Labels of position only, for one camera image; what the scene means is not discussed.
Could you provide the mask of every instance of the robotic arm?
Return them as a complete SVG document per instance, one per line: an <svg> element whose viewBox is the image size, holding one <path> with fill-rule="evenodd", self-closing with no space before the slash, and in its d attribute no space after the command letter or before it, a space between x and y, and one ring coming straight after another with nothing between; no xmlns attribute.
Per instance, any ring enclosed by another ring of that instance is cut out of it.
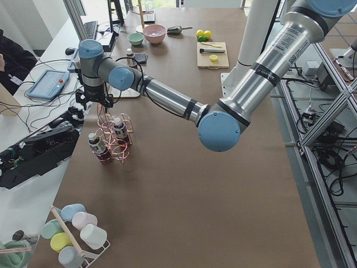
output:
<svg viewBox="0 0 357 268"><path fill-rule="evenodd" d="M232 93L212 107L201 104L137 69L121 66L104 56L95 40L79 44L84 92L76 93L82 104L92 101L113 106L104 94L104 81L119 90L138 90L155 102L192 121L205 147L213 151L232 148L250 124L250 115L307 49L321 42L357 0L297 0L285 15L284 27L251 66Z"/></svg>

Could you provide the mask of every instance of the pink bowl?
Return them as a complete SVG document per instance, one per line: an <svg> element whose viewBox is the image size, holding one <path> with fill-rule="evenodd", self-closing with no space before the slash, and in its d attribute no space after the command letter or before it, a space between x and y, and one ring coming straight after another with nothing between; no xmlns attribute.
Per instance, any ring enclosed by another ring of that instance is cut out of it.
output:
<svg viewBox="0 0 357 268"><path fill-rule="evenodd" d="M160 24L151 24L143 29L145 39L152 44L159 44L166 36L166 28Z"/></svg>

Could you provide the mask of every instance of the bottle with white cap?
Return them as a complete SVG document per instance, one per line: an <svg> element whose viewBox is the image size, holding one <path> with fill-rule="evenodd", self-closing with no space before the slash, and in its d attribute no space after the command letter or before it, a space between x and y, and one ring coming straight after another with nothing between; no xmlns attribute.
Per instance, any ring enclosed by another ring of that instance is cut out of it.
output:
<svg viewBox="0 0 357 268"><path fill-rule="evenodd" d="M119 145L130 145L130 138L127 125L119 118L114 119L113 130Z"/></svg>
<svg viewBox="0 0 357 268"><path fill-rule="evenodd" d="M106 147L103 140L94 133L88 135L89 146L102 164L107 164L112 160L112 153Z"/></svg>
<svg viewBox="0 0 357 268"><path fill-rule="evenodd" d="M129 58L133 58L134 57L134 53L132 49L127 49L127 57ZM134 61L133 59L127 59L128 61L128 66L131 68L138 68L138 64L136 63L136 61Z"/></svg>

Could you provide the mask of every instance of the label on robot arm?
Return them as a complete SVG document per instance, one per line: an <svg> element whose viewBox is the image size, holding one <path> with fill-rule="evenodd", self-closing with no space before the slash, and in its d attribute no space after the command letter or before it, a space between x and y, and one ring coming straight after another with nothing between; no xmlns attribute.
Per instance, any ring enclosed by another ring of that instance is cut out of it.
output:
<svg viewBox="0 0 357 268"><path fill-rule="evenodd" d="M271 47L273 50L279 52L282 55L291 54L291 57L288 59L290 65L293 65L294 62L301 56L301 54L307 49L310 44L310 41L301 36L297 30L286 28L281 31L271 43ZM299 39L299 46L293 47L297 40Z"/></svg>

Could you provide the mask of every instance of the blue joint cap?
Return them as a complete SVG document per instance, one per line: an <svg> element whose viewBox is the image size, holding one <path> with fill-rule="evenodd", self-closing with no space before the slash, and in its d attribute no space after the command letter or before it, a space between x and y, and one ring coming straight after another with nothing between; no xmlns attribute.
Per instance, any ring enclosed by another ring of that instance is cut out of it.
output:
<svg viewBox="0 0 357 268"><path fill-rule="evenodd" d="M133 84L134 73L127 67L117 66L109 73L109 84L120 91L127 90Z"/></svg>
<svg viewBox="0 0 357 268"><path fill-rule="evenodd" d="M93 39L81 41L79 43L78 50L79 57L82 59L92 59L103 54L104 52L102 45Z"/></svg>
<svg viewBox="0 0 357 268"><path fill-rule="evenodd" d="M350 12L357 0L307 0L307 3L320 16L337 18Z"/></svg>
<svg viewBox="0 0 357 268"><path fill-rule="evenodd" d="M233 116L220 111L206 114L199 124L199 138L209 150L224 152L237 144L240 127Z"/></svg>

